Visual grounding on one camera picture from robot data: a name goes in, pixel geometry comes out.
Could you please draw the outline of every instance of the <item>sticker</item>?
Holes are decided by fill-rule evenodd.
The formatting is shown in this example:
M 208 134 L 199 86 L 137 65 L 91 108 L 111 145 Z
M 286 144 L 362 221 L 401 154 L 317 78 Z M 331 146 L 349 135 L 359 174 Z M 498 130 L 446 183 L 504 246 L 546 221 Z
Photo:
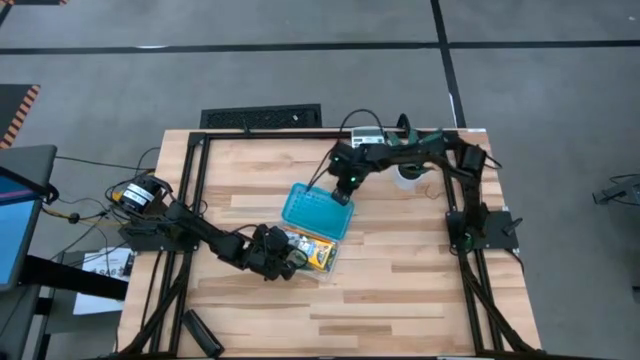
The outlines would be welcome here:
M 135 192 L 136 194 L 142 196 L 143 198 L 149 200 L 149 201 L 153 201 L 154 196 L 151 195 L 150 192 L 148 192 L 147 190 L 141 188 L 140 186 L 136 185 L 136 184 L 129 184 L 129 186 L 127 186 L 127 189 Z
M 127 198 L 137 202 L 138 204 L 140 204 L 142 206 L 144 206 L 144 204 L 147 203 L 147 199 L 145 199 L 142 196 L 134 193 L 133 191 L 126 190 L 124 192 L 124 195 L 122 195 L 122 196 L 127 197 Z

